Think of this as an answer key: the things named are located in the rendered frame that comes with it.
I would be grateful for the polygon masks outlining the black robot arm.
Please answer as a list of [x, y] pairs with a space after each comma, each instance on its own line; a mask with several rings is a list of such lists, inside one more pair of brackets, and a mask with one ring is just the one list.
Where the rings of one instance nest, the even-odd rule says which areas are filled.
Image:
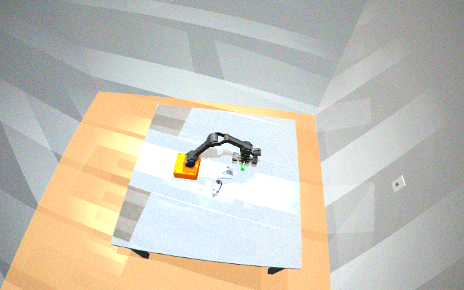
[[[224, 140], [218, 142], [218, 136], [224, 137]], [[195, 166], [195, 162], [199, 160], [200, 154], [202, 154], [205, 150], [207, 150], [210, 147], [220, 146], [224, 143], [230, 143], [240, 148], [240, 154], [244, 158], [248, 158], [250, 155], [261, 156], [261, 148], [253, 148], [251, 142], [241, 141], [237, 138], [230, 136], [229, 134], [213, 132], [207, 136], [206, 141], [203, 142], [198, 148], [196, 148], [195, 150], [191, 150], [187, 154], [185, 154], [185, 168], [193, 169], [193, 167]]]

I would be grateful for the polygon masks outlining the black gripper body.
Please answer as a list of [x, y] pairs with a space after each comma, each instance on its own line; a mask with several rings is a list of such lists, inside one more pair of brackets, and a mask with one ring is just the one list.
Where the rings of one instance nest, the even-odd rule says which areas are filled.
[[258, 160], [257, 156], [253, 156], [253, 158], [251, 158], [251, 156], [249, 156], [248, 158], [244, 158], [242, 155], [238, 155], [238, 153], [234, 152], [232, 161], [237, 161], [237, 158], [239, 158], [239, 161], [246, 161], [246, 162], [252, 161], [252, 164], [257, 164], [257, 160]]

